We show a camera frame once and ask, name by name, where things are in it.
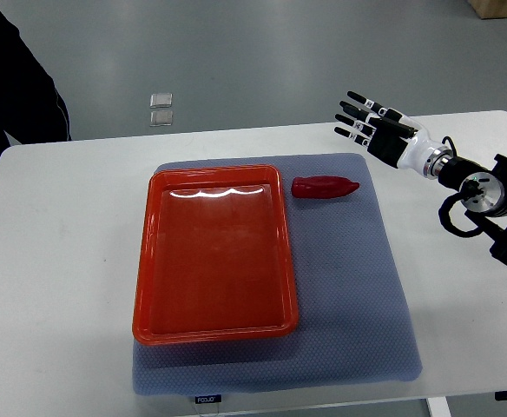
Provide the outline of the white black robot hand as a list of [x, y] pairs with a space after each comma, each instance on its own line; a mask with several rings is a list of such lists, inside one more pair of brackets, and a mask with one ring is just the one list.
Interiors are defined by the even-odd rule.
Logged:
[[431, 169], [435, 160], [435, 143], [427, 128], [357, 92], [349, 90], [347, 95], [370, 111], [340, 101], [342, 113], [336, 114], [335, 119], [358, 133], [340, 127], [334, 128], [335, 133], [360, 146], [367, 146], [371, 155], [395, 169]]

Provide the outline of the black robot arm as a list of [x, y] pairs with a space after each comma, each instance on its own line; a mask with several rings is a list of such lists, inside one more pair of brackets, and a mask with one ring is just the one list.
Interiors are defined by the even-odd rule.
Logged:
[[449, 233], [472, 238], [487, 234], [491, 256], [507, 266], [507, 156], [487, 169], [460, 156], [449, 136], [437, 142], [409, 116], [354, 91], [340, 102], [335, 132], [395, 169], [412, 169], [453, 190], [438, 210]]

